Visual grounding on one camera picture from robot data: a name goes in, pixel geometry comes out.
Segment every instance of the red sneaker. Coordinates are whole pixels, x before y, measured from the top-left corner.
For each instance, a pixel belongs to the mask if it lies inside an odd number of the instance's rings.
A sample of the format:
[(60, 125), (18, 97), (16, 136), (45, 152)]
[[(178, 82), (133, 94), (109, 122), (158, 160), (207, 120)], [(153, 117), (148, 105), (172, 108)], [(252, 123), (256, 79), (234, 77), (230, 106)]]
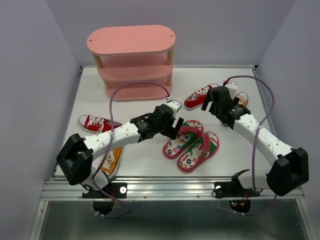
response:
[[(79, 124), (89, 133), (104, 133), (111, 130), (111, 120), (93, 115), (82, 115), (79, 117)], [(120, 127), (120, 122), (114, 121), (114, 128)]]
[(217, 83), (209, 84), (199, 90), (194, 91), (187, 99), (184, 101), (184, 107), (187, 110), (195, 109), (205, 102), (206, 95), (209, 89), (219, 87)]

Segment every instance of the lavender wall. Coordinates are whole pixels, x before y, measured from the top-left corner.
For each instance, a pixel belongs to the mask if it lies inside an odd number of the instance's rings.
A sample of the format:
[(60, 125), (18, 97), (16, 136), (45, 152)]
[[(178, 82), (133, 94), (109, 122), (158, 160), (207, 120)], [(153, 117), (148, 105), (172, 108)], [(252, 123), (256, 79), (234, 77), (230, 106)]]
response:
[(297, 0), (265, 53), (258, 74), (275, 94), (272, 119), (278, 136), (309, 154), (310, 180), (303, 191), (320, 237), (319, 13), (319, 0)]
[(0, 239), (29, 239), (79, 66), (44, 0), (0, 1)]
[(160, 24), (177, 36), (176, 64), (258, 64), (295, 0), (46, 0), (81, 66), (96, 29)]

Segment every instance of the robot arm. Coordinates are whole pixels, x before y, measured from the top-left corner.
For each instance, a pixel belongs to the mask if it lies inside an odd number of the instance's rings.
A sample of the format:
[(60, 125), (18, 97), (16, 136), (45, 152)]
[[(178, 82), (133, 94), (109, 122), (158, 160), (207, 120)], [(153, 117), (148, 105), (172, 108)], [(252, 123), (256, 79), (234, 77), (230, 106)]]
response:
[[(111, 131), (107, 131), (82, 138), (79, 134), (74, 134), (66, 141), (56, 157), (56, 161), (70, 185), (83, 183), (97, 190), (92, 181), (93, 174), (97, 170), (96, 166), (99, 165), (99, 163), (95, 164), (95, 160), (107, 152), (112, 135), (110, 151), (151, 139), (156, 134), (175, 139), (184, 121), (179, 118), (176, 127), (172, 127), (176, 114), (181, 108), (181, 102), (171, 100), (157, 106), (152, 113), (131, 119), (114, 129), (113, 134)], [(95, 181), (101, 188), (109, 183), (102, 171), (99, 171), (95, 176)]]
[[(208, 91), (201, 110), (205, 111), (212, 102), (209, 112), (223, 124), (254, 143), (258, 121), (239, 99), (231, 99), (234, 91), (228, 85), (212, 88)], [(256, 148), (263, 154), (271, 166), (270, 172), (255, 171), (255, 183), (258, 189), (271, 189), (275, 194), (284, 196), (309, 180), (308, 154), (303, 148), (293, 149), (283, 143), (264, 127), (260, 127)], [(252, 171), (245, 169), (236, 173), (231, 182), (218, 182), (217, 198), (241, 197), (247, 191), (254, 196)]]

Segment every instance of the white table surface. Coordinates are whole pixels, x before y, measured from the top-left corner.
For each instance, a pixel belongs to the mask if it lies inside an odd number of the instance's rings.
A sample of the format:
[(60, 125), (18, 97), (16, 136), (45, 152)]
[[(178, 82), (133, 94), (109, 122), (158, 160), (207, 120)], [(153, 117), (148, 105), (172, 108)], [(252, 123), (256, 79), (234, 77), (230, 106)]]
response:
[[(184, 102), (194, 90), (211, 83), (222, 85), (223, 80), (235, 75), (250, 75), (250, 68), (175, 68), (172, 78), (172, 97)], [(258, 92), (256, 82), (250, 78), (238, 78), (238, 92), (245, 91), (249, 96), (247, 108), (260, 121), (264, 116), (264, 108)], [(75, 98), (65, 140), (75, 133), (88, 136), (79, 123), (81, 115), (95, 115), (110, 118), (109, 101), (105, 93), (105, 85), (99, 77), (97, 68), (85, 67)], [(112, 103), (112, 112), (115, 121), (126, 123), (130, 119), (153, 112), (157, 105), (165, 103), (165, 99), (123, 101)], [(198, 120), (204, 126), (204, 131), (217, 134), (220, 147), (216, 154), (191, 173), (181, 172), (177, 167), (177, 159), (169, 160), (164, 157), (162, 148), (168, 141), (160, 134), (153, 139), (140, 143), (126, 145), (123, 148), (117, 176), (122, 177), (230, 177), (233, 174), (251, 168), (252, 145), (247, 140), (228, 127), (208, 111), (201, 111), (198, 107), (192, 111), (182, 108), (177, 117), (184, 120)], [(267, 160), (256, 152), (256, 169), (270, 169)], [(64, 176), (60, 167), (55, 172), (56, 177)]]

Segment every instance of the pink shelf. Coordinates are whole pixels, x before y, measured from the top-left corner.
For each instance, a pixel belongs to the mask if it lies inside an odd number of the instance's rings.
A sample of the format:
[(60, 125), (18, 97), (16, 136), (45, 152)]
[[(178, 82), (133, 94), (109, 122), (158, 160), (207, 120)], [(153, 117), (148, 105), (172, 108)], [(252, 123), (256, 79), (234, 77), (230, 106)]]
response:
[[(162, 78), (158, 80), (153, 80), (153, 83), (158, 83), (163, 85), (169, 93), (172, 91), (172, 86), (166, 84), (167, 78)], [(106, 89), (105, 92), (111, 98), (112, 94), (125, 84), (132, 83), (128, 82), (111, 82), (111, 89)], [(165, 90), (161, 87), (153, 84), (136, 84), (127, 86), (119, 90), (114, 96), (115, 101), (132, 101), (132, 100), (148, 100), (148, 99), (163, 99), (167, 96)]]
[(162, 25), (117, 26), (100, 28), (86, 44), (97, 56), (135, 53), (164, 53), (170, 50), (176, 35)]
[(167, 65), (164, 53), (107, 56), (102, 59), (102, 64), (98, 73), (110, 82), (161, 79), (174, 69), (173, 65)]

